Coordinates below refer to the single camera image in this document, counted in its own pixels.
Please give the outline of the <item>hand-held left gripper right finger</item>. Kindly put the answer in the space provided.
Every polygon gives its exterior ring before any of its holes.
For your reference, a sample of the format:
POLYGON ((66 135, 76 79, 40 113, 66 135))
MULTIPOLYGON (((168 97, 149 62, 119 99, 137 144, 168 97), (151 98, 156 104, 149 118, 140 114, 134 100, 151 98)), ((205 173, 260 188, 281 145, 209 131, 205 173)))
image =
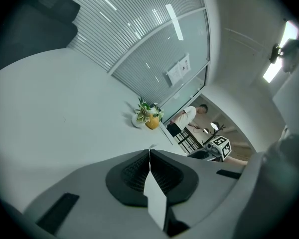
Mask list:
POLYGON ((249 200, 249 166, 150 151, 154 177, 176 180, 162 196, 163 207, 150 198, 150 215, 161 213, 163 227, 150 236, 234 236, 249 200))

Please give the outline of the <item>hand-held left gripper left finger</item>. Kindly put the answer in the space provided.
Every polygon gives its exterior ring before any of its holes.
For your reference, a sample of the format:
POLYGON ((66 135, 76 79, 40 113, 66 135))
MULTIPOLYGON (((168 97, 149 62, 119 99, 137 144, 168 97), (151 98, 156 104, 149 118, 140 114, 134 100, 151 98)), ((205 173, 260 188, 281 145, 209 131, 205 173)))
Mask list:
POLYGON ((38 223, 63 194, 70 193, 79 198, 56 232, 58 239, 164 239, 146 207, 122 204, 106 185, 113 167, 146 154, 140 150, 78 168, 38 195, 24 215, 38 223))

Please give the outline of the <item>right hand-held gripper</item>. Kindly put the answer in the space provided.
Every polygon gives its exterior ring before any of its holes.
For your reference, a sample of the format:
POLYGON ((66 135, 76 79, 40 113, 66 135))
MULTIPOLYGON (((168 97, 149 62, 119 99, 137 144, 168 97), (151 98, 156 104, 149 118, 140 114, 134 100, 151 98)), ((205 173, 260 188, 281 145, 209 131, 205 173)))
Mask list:
POLYGON ((217 136, 204 145, 205 149, 197 149, 191 152, 188 157, 196 158, 204 161, 214 161, 216 158, 219 161, 224 160, 232 151, 229 139, 223 136, 217 136))

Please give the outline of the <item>person's right forearm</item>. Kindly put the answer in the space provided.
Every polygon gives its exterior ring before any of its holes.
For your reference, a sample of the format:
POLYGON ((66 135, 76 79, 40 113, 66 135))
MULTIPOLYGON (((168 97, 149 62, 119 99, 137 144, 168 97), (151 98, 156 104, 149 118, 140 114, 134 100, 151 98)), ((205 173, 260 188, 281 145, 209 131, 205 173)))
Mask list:
POLYGON ((225 163, 229 163, 236 166, 247 166, 248 161, 240 160, 231 156, 228 156, 225 160, 225 163))

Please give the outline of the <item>black metal railing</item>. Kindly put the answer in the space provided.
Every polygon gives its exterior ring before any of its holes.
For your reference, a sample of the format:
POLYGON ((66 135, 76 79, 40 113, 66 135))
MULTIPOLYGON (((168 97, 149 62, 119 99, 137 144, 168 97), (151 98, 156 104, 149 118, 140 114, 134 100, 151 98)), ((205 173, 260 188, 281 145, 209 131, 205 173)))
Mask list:
POLYGON ((177 134, 174 139, 186 155, 190 155, 192 152, 202 148, 202 144, 186 128, 177 134))

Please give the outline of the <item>black coat rack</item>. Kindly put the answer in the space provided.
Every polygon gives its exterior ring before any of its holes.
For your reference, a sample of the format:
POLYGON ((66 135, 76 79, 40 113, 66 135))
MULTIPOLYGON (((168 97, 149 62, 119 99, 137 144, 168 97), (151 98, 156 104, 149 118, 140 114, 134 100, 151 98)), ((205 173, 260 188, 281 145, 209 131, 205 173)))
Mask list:
POLYGON ((225 127, 226 127, 225 125, 217 126, 217 130, 214 129, 212 135, 205 142, 202 141, 202 145, 206 145, 207 143, 209 143, 214 137, 218 135, 218 132, 222 131, 225 127))

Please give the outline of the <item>orange round pot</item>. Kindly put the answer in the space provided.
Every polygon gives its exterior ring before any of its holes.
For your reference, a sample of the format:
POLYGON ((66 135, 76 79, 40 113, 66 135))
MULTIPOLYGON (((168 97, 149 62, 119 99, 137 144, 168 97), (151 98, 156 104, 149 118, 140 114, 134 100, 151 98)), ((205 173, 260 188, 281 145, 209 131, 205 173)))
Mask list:
POLYGON ((159 117, 155 117, 153 114, 150 114, 149 119, 146 122, 146 126, 150 129, 156 129, 157 127, 159 127, 159 124, 160 124, 159 117))

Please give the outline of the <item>white artificial flower bouquet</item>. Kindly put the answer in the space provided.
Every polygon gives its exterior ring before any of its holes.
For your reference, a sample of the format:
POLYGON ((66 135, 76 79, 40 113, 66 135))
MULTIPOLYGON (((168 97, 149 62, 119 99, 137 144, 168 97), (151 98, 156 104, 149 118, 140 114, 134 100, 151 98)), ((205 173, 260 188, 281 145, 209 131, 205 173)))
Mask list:
POLYGON ((158 127, 160 129, 160 131, 164 134, 164 136, 167 138, 167 140, 170 142, 171 145, 173 145, 170 137, 168 136, 168 134, 166 133, 166 128, 165 126, 162 124, 162 117, 163 117, 163 111, 159 108, 157 103, 153 103, 150 104, 150 111, 152 112, 153 116, 155 118, 158 118, 158 127))

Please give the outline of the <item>frosted glass door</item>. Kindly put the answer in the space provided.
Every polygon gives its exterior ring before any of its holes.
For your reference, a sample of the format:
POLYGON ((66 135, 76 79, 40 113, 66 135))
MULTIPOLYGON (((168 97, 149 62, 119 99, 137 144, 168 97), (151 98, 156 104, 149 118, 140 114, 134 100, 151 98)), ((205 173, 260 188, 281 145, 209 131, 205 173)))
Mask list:
POLYGON ((168 123, 181 108, 198 96, 202 88, 205 86, 205 79, 208 71, 207 64, 201 71, 189 80, 186 84, 176 91, 163 105, 164 116, 162 123, 168 123))

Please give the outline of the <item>small variegated potted plant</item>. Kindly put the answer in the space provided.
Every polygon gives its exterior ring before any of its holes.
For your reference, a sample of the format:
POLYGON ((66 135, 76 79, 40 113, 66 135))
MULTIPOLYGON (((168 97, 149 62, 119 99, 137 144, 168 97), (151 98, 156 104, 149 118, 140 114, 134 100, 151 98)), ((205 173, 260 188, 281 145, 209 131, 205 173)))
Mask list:
POLYGON ((138 109, 134 110, 131 122, 134 127, 140 128, 150 120, 150 107, 146 103, 138 104, 138 109))

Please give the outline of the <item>small green potted plant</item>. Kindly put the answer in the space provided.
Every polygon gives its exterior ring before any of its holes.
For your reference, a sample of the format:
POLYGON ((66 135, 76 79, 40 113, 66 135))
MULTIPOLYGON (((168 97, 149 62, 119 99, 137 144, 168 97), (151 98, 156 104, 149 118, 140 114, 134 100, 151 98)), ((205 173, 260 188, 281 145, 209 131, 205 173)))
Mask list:
POLYGON ((147 102, 142 97, 138 97, 138 100, 139 100, 140 105, 142 107, 145 107, 147 110, 150 109, 150 106, 147 104, 147 102))

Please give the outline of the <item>plain white paper notice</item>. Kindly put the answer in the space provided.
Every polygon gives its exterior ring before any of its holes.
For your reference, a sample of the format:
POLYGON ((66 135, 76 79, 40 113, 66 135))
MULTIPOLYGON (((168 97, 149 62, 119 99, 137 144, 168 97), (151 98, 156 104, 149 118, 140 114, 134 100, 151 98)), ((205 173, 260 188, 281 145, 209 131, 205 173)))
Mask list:
POLYGON ((177 62, 169 71, 166 72, 171 85, 174 86, 183 78, 183 69, 180 62, 177 62))

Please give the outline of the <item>paper notice with red heading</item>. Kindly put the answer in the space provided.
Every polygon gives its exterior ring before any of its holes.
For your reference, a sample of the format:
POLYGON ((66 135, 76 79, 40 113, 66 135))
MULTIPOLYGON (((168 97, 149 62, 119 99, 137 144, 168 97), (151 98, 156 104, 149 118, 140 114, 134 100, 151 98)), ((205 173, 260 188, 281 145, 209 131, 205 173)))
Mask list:
POLYGON ((187 74, 191 70, 189 53, 187 53, 179 62, 178 66, 182 75, 187 74))

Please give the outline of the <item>long ceiling light panel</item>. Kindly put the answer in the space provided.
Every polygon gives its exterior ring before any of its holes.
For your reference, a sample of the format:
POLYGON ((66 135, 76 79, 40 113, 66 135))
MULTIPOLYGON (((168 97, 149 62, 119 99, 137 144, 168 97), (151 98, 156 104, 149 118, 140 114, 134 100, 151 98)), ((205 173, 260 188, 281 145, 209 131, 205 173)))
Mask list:
MULTIPOLYGON (((299 35, 299 29, 291 20, 289 20, 285 24, 284 33, 278 45, 280 47, 283 47, 288 39, 297 39, 298 35, 299 35)), ((263 78, 268 83, 270 83, 281 69, 282 69, 282 59, 278 59, 275 64, 270 63, 268 69, 263 75, 263 78)))

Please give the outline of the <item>black mesh office chair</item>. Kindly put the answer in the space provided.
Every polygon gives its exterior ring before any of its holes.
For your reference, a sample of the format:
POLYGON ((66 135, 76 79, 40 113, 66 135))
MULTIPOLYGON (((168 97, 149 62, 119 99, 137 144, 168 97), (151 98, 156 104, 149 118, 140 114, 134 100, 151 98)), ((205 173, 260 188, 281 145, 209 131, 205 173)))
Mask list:
POLYGON ((20 0, 0 27, 0 70, 23 58, 66 48, 78 33, 74 0, 20 0))

